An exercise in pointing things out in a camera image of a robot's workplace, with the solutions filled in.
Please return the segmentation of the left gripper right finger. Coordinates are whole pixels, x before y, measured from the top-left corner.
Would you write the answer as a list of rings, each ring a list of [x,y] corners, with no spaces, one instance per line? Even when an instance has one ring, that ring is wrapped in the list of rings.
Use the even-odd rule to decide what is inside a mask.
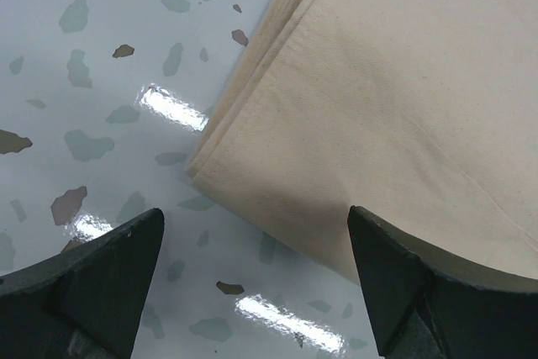
[[[379,356],[537,356],[535,279],[454,255],[363,207],[347,224]]]

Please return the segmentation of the beige cloth wrap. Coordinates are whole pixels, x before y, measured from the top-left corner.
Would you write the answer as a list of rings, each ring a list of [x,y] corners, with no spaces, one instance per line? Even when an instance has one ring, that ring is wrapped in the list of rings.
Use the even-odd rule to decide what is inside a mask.
[[[273,0],[187,165],[356,281],[353,205],[537,275],[537,0]]]

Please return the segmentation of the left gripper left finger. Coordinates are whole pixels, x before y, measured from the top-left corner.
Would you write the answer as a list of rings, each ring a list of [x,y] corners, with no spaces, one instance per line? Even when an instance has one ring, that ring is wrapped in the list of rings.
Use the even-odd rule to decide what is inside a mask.
[[[129,358],[160,253],[150,209],[95,240],[1,277],[3,358]]]

